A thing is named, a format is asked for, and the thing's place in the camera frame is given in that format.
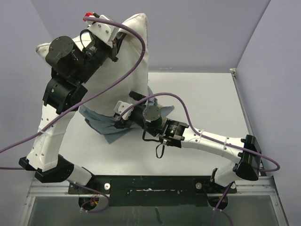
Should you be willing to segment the blue-grey pillowcase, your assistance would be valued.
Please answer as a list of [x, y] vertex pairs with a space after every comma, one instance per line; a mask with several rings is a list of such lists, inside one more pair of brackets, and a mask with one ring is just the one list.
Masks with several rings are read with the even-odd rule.
[[[150, 98], [147, 101], [147, 105], [155, 105], [159, 107], [163, 117], [167, 117], [174, 110], [173, 105], [160, 105], [155, 97]], [[98, 114], [84, 105], [79, 108], [79, 113], [85, 118], [85, 122], [90, 128], [104, 136], [108, 144], [112, 144], [117, 141], [132, 129], [140, 128], [138, 125], [132, 124], [130, 128], [117, 129], [114, 127], [116, 120], [113, 117]]]

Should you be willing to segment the cream white pillow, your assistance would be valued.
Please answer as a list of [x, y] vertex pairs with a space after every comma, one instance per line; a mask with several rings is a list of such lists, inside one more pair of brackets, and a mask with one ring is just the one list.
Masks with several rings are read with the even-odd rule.
[[[113, 25], [109, 18], [97, 16], [94, 13], [87, 14], [86, 20]], [[119, 32], [126, 34], [117, 54], [118, 61], [106, 59], [92, 77], [83, 84], [87, 93], [77, 104], [78, 108], [84, 105], [98, 114], [112, 117], [118, 101], [131, 101], [130, 92], [148, 95], [147, 26], [147, 16], [144, 13], [138, 13], [118, 27]], [[83, 33], [84, 30], [79, 36], [72, 38], [80, 49], [91, 41], [88, 33]], [[43, 43], [36, 47], [37, 54], [45, 62], [50, 43]]]

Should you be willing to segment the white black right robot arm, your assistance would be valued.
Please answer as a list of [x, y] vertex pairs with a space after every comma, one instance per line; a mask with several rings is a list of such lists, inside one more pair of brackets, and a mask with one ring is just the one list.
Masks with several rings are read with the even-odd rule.
[[163, 147], [191, 148], [228, 159], [229, 164], [215, 168], [211, 174], [209, 186], [216, 193], [238, 179], [258, 180], [261, 149], [254, 136], [234, 138], [205, 132], [190, 124], [169, 119], [167, 108], [150, 103], [139, 93], [132, 91], [129, 95], [134, 99], [134, 104], [118, 101], [114, 107], [117, 119], [115, 128], [125, 129], [135, 124]]

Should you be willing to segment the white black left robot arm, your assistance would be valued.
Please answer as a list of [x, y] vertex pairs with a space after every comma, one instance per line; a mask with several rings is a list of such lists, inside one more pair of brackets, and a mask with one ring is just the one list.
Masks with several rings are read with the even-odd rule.
[[41, 183], [58, 183], [65, 180], [79, 184], [84, 193], [95, 190], [96, 182], [87, 169], [79, 167], [59, 154], [63, 137], [87, 89], [86, 83], [103, 65], [106, 59], [118, 60], [121, 43], [125, 37], [119, 33], [112, 47], [89, 34], [91, 41], [80, 49], [68, 36], [54, 39], [45, 60], [51, 66], [51, 80], [43, 96], [40, 136], [36, 137], [32, 150], [19, 159], [26, 171], [34, 171]]

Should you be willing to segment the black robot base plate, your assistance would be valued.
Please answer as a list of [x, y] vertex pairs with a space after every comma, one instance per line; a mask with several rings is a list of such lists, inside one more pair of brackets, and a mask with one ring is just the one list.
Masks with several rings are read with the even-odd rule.
[[93, 175], [86, 185], [68, 179], [69, 193], [78, 194], [79, 207], [100, 213], [111, 207], [173, 207], [193, 205], [225, 209], [227, 188], [211, 176]]

